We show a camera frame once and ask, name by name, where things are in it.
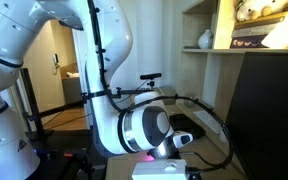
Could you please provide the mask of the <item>colourful felt ball garland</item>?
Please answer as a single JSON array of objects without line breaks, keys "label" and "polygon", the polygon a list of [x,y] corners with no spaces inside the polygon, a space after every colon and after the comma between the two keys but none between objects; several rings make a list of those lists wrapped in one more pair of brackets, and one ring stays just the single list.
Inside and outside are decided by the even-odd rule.
[{"label": "colourful felt ball garland", "polygon": [[154,161],[154,157],[152,155],[146,154],[145,161]]}]

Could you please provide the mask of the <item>white ceramic vase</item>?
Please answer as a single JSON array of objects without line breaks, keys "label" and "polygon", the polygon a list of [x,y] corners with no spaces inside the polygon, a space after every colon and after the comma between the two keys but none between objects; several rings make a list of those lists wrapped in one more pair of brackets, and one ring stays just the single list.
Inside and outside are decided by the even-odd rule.
[{"label": "white ceramic vase", "polygon": [[198,40],[198,46],[200,49],[210,49],[213,42],[213,33],[210,29],[206,29]]}]

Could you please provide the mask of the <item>white keyboard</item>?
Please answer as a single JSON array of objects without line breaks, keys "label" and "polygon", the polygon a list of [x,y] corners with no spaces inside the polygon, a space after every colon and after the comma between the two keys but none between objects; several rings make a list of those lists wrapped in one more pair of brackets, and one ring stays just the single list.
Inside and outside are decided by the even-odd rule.
[{"label": "white keyboard", "polygon": [[222,130],[220,124],[205,110],[195,111],[194,115],[207,125],[215,134],[220,134]]}]

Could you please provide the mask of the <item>wooden shelf unit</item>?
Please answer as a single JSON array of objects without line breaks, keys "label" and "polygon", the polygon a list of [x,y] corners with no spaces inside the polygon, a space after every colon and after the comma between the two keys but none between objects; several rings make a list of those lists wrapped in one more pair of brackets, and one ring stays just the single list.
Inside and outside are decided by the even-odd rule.
[{"label": "wooden shelf unit", "polygon": [[[238,0],[192,0],[182,10],[177,91],[195,94],[225,118],[247,48],[232,49],[231,34]],[[206,29],[213,33],[210,49],[198,40]]]}]

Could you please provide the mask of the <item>purple book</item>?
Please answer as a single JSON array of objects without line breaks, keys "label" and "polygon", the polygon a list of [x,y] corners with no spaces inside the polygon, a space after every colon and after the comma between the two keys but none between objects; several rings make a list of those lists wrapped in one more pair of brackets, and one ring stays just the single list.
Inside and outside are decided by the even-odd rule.
[{"label": "purple book", "polygon": [[262,44],[265,35],[233,37],[230,47],[231,48],[265,48]]}]

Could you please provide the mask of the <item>black computer monitor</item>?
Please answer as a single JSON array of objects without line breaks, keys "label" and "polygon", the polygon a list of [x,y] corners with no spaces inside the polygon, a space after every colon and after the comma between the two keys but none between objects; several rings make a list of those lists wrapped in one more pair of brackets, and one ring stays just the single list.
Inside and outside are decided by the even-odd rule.
[{"label": "black computer monitor", "polygon": [[247,53],[227,127],[249,180],[288,180],[288,53]]}]

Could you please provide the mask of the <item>white plush toy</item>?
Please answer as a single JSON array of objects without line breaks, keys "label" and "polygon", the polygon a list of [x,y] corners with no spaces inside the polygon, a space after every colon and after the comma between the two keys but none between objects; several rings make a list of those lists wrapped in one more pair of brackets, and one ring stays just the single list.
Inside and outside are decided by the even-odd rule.
[{"label": "white plush toy", "polygon": [[283,12],[288,8],[288,0],[238,0],[236,19],[238,22],[255,20],[259,17]]}]

